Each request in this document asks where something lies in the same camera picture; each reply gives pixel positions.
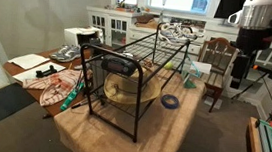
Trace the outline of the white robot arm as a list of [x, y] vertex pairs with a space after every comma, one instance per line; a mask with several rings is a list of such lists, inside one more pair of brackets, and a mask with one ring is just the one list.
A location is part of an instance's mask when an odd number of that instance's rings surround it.
[[238, 89], [257, 51], [268, 49], [272, 44], [272, 0], [246, 0], [241, 10], [229, 16], [228, 22], [239, 28], [235, 44], [239, 54], [230, 75], [230, 87]]

